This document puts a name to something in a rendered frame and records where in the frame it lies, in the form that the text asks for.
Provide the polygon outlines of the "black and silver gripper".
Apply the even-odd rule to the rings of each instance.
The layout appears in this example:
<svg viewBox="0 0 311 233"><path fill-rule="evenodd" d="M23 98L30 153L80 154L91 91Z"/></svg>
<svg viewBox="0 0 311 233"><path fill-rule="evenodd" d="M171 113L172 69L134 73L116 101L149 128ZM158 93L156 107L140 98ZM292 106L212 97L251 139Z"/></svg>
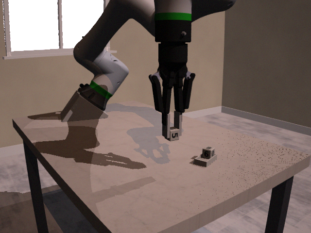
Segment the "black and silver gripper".
<svg viewBox="0 0 311 233"><path fill-rule="evenodd" d="M189 108L195 73L188 71L188 44L158 44L157 72L149 75L152 83L155 110L162 113L162 136L170 138L170 103L174 91L174 127L182 134L182 113ZM160 77L163 80L161 94ZM184 83L183 83L183 78ZM183 88L182 88L183 87Z"/></svg>

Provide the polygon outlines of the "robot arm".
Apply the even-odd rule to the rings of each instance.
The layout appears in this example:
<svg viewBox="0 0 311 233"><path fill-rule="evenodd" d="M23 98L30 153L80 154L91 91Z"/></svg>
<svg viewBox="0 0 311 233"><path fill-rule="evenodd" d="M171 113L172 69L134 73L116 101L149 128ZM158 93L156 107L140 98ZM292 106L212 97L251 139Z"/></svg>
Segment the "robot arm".
<svg viewBox="0 0 311 233"><path fill-rule="evenodd" d="M87 101L105 110L129 74L127 66L104 48L129 19L140 23L155 42L185 44L191 42L191 23L231 8L236 0L110 0L105 10L75 45L75 60L94 74L90 85L82 83L78 91Z"/></svg>

